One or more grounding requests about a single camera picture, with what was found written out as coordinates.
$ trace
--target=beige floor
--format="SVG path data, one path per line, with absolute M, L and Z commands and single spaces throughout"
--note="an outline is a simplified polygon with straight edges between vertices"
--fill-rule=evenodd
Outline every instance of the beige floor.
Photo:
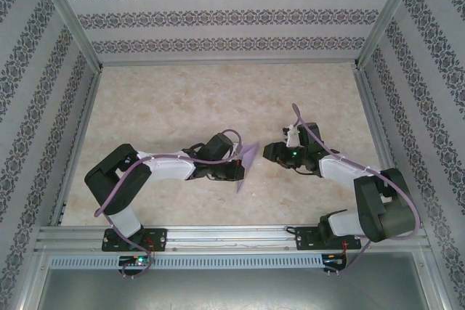
M 106 225 L 93 217 L 97 202 L 84 176 L 120 144 L 176 152 L 234 128 L 245 144 L 263 147 L 295 121 L 292 102 L 330 147 L 379 166 L 349 64 L 105 68 L 63 225 Z M 132 207 L 145 225 L 311 224 L 355 207 L 348 189 L 261 154 L 238 194 L 234 182 L 166 180 L 146 184 Z

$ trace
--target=purple cable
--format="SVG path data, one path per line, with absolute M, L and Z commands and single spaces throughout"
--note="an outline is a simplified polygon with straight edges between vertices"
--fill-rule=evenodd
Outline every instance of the purple cable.
M 233 129 L 227 129 L 227 130 L 224 130 L 222 132 L 222 134 L 225 134 L 227 132 L 232 132 L 234 133 L 237 137 L 238 137 L 238 146 L 235 148 L 235 151 L 231 154 L 230 157 L 226 158 L 226 159 L 223 159 L 223 160 L 217 160 L 217 161 L 207 161 L 207 160 L 200 160 L 200 159 L 194 159 L 194 158 L 189 158 L 187 156 L 178 156 L 178 155 L 172 155 L 172 154 L 158 154 L 158 155 L 151 155 L 151 156 L 146 156 L 145 158 L 142 158 L 138 161 L 136 161 L 135 163 L 133 163 L 131 166 L 129 166 L 129 168 L 126 170 L 126 172 L 124 172 L 123 176 L 120 178 L 120 180 L 118 181 L 118 183 L 116 184 L 116 186 L 113 188 L 113 190 L 111 191 L 111 193 L 108 195 L 107 197 L 107 200 L 105 200 L 105 202 L 103 203 L 103 205 L 101 205 L 94 213 L 94 217 L 98 217 L 100 214 L 102 214 L 102 212 L 107 208 L 107 206 L 110 204 L 111 200 L 115 197 L 118 189 L 121 187 L 121 185 L 124 183 L 124 181 L 126 180 L 127 176 L 138 166 L 140 165 L 141 163 L 144 163 L 145 161 L 149 161 L 149 160 L 154 160 L 154 159 L 159 159 L 159 158 L 171 158 L 171 159 L 180 159 L 180 160 L 185 160 L 185 161 L 192 161 L 194 163 L 205 163 L 207 165 L 217 165 L 217 164 L 220 164 L 220 163 L 226 163 L 228 162 L 229 160 L 232 160 L 236 155 L 239 154 L 240 150 L 242 149 L 242 137 L 240 136 L 239 132 L 237 132 L 236 130 L 233 130 Z M 105 215 L 105 218 L 108 220 L 108 222 L 110 223 L 111 227 L 113 228 L 113 230 L 115 230 L 115 233 L 126 243 L 129 243 L 131 246 L 134 246 L 135 248 L 141 250 L 142 252 L 146 253 L 147 254 L 147 257 L 148 257 L 148 265 L 139 273 L 139 274 L 136 274 L 136 275 L 133 275 L 131 276 L 132 279 L 135 279 L 137 277 L 140 277 L 142 276 L 143 274 L 145 274 L 148 269 L 150 268 L 150 266 L 152 265 L 153 263 L 153 257 L 152 257 L 152 254 L 146 250 L 145 248 L 143 248 L 142 246 L 136 244 L 135 242 L 132 242 L 130 239 L 128 239 L 127 237 L 125 237 L 117 227 L 115 227 L 115 225 L 113 224 L 113 222 L 111 221 L 110 217 L 108 217 L 107 215 Z M 123 277 L 126 277 L 126 274 L 124 273 L 124 271 L 126 270 L 126 266 L 127 264 L 124 264 L 123 265 L 123 269 L 121 270 L 121 273 L 123 275 Z
M 216 160 L 216 161 L 207 161 L 207 160 L 200 160 L 200 159 L 194 159 L 194 158 L 189 158 L 188 156 L 179 156 L 179 155 L 173 155 L 173 154 L 156 154 L 156 155 L 151 155 L 151 156 L 146 156 L 145 158 L 142 158 L 138 161 L 136 161 L 135 163 L 133 163 L 131 166 L 129 166 L 129 168 L 126 170 L 126 172 L 124 172 L 123 176 L 120 178 L 120 180 L 118 181 L 118 183 L 116 183 L 116 186 L 113 188 L 113 190 L 111 191 L 111 193 L 108 195 L 107 197 L 107 200 L 105 200 L 105 202 L 103 203 L 103 205 L 101 205 L 94 213 L 94 217 L 98 217 L 100 214 L 103 213 L 103 211 L 107 208 L 107 206 L 110 204 L 111 200 L 115 197 L 116 195 L 116 192 L 118 191 L 118 189 L 121 187 L 121 185 L 124 183 L 124 181 L 126 180 L 127 176 L 138 166 L 140 165 L 141 163 L 144 163 L 145 161 L 149 161 L 149 160 L 155 160 L 155 159 L 160 159 L 160 158 L 170 158 L 170 159 L 180 159 L 180 160 L 184 160 L 184 161 L 192 161 L 194 163 L 205 163 L 207 165 L 218 165 L 220 163 L 226 163 L 228 162 L 229 160 L 232 160 L 236 155 L 239 154 L 240 150 L 242 149 L 242 137 L 240 136 L 240 134 L 236 131 L 236 130 L 232 130 L 232 129 L 227 129 L 227 130 L 224 130 L 222 132 L 222 134 L 226 133 L 226 132 L 233 132 L 234 134 L 236 134 L 238 136 L 238 146 L 235 148 L 235 151 L 234 153 L 226 158 L 226 159 L 223 159 L 223 160 Z
M 325 265 L 324 268 L 326 269 L 330 269 L 332 270 L 333 272 L 336 272 L 337 276 L 339 276 L 340 274 L 343 274 L 345 273 L 347 270 L 349 270 L 350 268 L 352 268 L 354 266 L 354 264 L 356 264 L 358 262 L 358 260 L 360 259 L 360 257 L 362 256 L 363 252 L 365 252 L 369 247 L 370 247 L 370 244 L 371 244 L 371 241 L 369 240 L 364 246 L 363 248 L 360 250 L 360 252 L 355 256 L 355 258 L 352 259 L 352 261 L 350 262 L 349 265 L 347 265 L 345 268 L 343 268 L 342 270 L 337 270 L 336 268 L 333 268 L 332 266 L 329 266 L 329 265 Z
M 115 227 L 115 224 L 113 224 L 113 222 L 111 221 L 110 217 L 107 216 L 105 214 L 105 218 L 108 220 L 108 223 L 110 223 L 111 227 L 113 228 L 113 230 L 115 230 L 115 233 L 124 241 L 124 242 L 127 242 L 129 243 L 131 246 L 134 246 L 135 248 L 141 250 L 142 252 L 144 252 L 145 254 L 147 254 L 147 257 L 148 257 L 148 265 L 139 273 L 139 274 L 136 274 L 136 275 L 132 275 L 131 278 L 132 279 L 135 279 L 137 277 L 141 277 L 143 274 L 145 274 L 148 269 L 150 269 L 150 267 L 152 266 L 153 264 L 153 257 L 152 257 L 152 253 L 149 252 L 148 250 L 146 250 L 145 248 L 143 248 L 142 246 L 139 246 L 138 244 L 136 244 L 135 242 L 132 242 L 130 239 L 128 239 L 127 237 L 125 237 L 119 230 L 117 227 Z M 124 271 L 126 270 L 126 267 L 127 267 L 128 263 L 124 264 L 123 265 L 123 269 L 121 270 L 121 273 L 123 275 L 123 277 L 126 277 L 127 275 L 124 273 Z
M 413 229 L 413 231 L 406 235 L 406 236 L 396 236 L 396 237 L 391 237 L 390 239 L 391 240 L 408 240 L 408 239 L 411 239 L 412 237 L 415 237 L 419 230 L 420 230 L 420 215 L 419 215 L 419 212 L 417 211 L 416 207 L 415 207 L 415 204 L 413 203 L 413 201 L 408 197 L 407 194 L 405 194 L 394 182 L 392 182 L 391 180 L 389 180 L 388 178 L 386 178 L 385 176 L 383 176 L 382 174 L 376 172 L 376 171 L 373 171 L 372 169 L 370 168 L 367 168 L 363 165 L 360 165 L 359 163 L 356 163 L 355 161 L 352 161 L 352 160 L 349 160 L 349 159 L 346 159 L 344 156 L 341 156 L 339 154 L 336 154 L 335 152 L 333 152 L 326 144 L 323 143 L 323 141 L 321 141 L 321 139 L 319 139 L 316 134 L 314 134 L 312 132 L 312 130 L 310 130 L 307 126 L 307 124 L 305 123 L 304 119 L 302 118 L 302 116 L 300 115 L 300 110 L 299 110 L 299 107 L 297 107 L 297 105 L 295 103 L 292 104 L 292 109 L 294 110 L 294 112 L 296 113 L 297 115 L 297 120 L 298 122 L 300 122 L 300 124 L 302 124 L 302 126 L 307 130 L 307 132 L 309 133 L 310 136 L 312 136 L 312 138 L 324 149 L 326 150 L 330 155 L 334 156 L 336 159 L 340 160 L 340 161 L 344 161 L 345 163 L 348 163 L 349 165 L 351 166 L 354 166 L 355 168 L 359 168 L 360 170 L 362 171 L 366 171 L 370 174 L 373 174 L 374 176 L 380 178 L 380 180 L 386 182 L 391 188 L 393 188 L 407 203 L 408 207 L 410 207 L 410 209 L 412 210 L 412 213 L 413 213 L 413 217 L 415 218 L 415 228 Z M 365 246 L 363 246 L 363 248 L 360 250 L 360 252 L 355 256 L 355 258 L 350 262 L 349 265 L 347 265 L 345 268 L 344 268 L 344 272 L 350 268 L 352 268 L 354 266 L 354 264 L 356 264 L 360 257 L 362 256 L 362 254 L 367 250 L 367 248 L 370 246 L 371 244 L 371 241 L 369 240 Z

